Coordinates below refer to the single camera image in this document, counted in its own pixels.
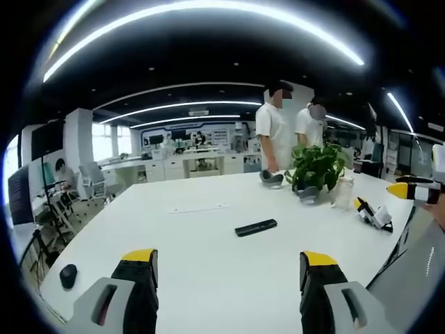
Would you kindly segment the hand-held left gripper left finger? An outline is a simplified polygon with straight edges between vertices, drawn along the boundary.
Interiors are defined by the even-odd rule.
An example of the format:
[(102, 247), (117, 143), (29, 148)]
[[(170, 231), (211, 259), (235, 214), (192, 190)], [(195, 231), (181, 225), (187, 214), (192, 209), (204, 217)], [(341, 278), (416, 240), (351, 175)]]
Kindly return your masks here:
[(100, 278), (75, 302), (65, 333), (155, 333), (159, 300), (158, 251), (124, 255), (110, 277)]

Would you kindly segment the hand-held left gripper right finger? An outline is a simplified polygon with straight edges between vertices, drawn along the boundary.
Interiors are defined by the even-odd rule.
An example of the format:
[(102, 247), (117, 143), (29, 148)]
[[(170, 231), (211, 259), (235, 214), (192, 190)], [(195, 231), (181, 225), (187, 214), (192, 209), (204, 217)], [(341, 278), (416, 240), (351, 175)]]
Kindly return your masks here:
[(303, 333), (397, 333), (383, 305), (357, 281), (349, 281), (329, 255), (300, 254)]

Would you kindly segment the person's right hand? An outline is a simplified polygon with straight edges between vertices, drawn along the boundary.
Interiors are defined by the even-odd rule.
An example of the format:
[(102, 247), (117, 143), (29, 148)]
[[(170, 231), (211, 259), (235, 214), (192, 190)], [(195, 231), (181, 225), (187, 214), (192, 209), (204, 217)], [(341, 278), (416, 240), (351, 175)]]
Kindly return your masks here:
[(423, 208), (432, 214), (434, 220), (439, 224), (440, 228), (445, 231), (445, 208), (444, 203), (435, 205), (424, 205)]

